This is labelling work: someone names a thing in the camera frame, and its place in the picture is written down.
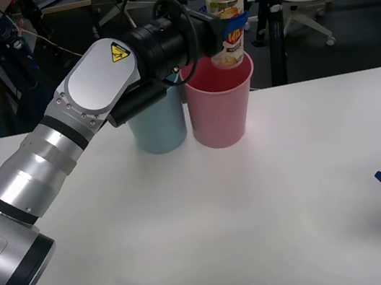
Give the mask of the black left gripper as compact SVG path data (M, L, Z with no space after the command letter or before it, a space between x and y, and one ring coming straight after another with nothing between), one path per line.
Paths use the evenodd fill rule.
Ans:
M206 14L206 5L199 9L200 11L189 12L189 16L196 30L200 56L210 58L222 52L223 43L228 35L235 30L241 30L248 22L248 10L236 17L221 19Z

